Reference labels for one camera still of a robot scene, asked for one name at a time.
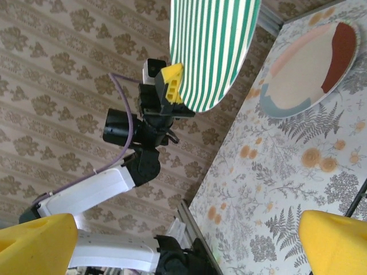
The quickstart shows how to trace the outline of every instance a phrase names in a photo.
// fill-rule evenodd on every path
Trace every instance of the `table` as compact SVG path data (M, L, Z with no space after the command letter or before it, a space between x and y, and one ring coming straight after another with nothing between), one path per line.
M285 48L310 29L352 20L357 60L320 104L267 117L259 88ZM367 3L346 1L284 25L190 211L224 274L309 274L298 238L302 211L344 215L367 178ZM362 200L353 217L367 220Z

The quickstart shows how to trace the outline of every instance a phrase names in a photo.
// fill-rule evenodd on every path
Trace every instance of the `striped plate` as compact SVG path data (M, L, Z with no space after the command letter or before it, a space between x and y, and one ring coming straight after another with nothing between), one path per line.
M261 0L172 0L172 64L184 67L179 94L195 112L213 108L236 79Z

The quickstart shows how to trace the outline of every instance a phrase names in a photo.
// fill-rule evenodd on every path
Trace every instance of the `purple cable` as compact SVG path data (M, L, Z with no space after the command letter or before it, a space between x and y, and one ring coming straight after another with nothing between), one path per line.
M123 92L123 88L121 87L120 83L117 81L116 78L118 77L118 78L121 78L123 80L127 80L127 81L134 82L134 83L140 83L140 81L134 80L134 79L131 79L131 78L128 78L126 76L122 76L122 75L119 75L119 74L116 74L116 73L109 73L108 76L110 77L110 79L112 80L112 82L115 84L115 87L116 87L117 91L119 92L122 100L125 103L127 120L128 120L128 135L127 135L126 143L125 143L123 149L121 150L121 153L113 161L111 161L107 165L103 166L102 168L99 168L95 172L90 173L89 175L86 175L86 176L84 176L84 177L82 177L80 179L74 180L73 182L70 182L67 185L62 186L59 189L54 190L52 192L53 195L55 195L55 194L57 194L57 193L65 190L65 189L67 189L67 188L69 188L69 187L71 187L73 185L76 185L77 183L79 183L79 182L81 182L81 181L83 181L85 179L88 179L91 176L94 176L96 174L99 174L99 173L103 172L104 170L110 168L116 162L118 162L119 160L121 160L121 158L124 156L124 154L126 153L128 147L129 147L129 145L131 143L131 140L132 140L132 131L133 131L133 128L132 128L132 125L133 125L132 124L132 113L131 113L131 109L130 109L130 106L129 106L128 101L127 101L127 97L126 97L125 93ZM46 195L37 198L36 200L33 201L32 206L38 204L39 202L41 202L42 200L44 200L46 198L49 198L50 196L51 196L51 194L50 193L47 193Z

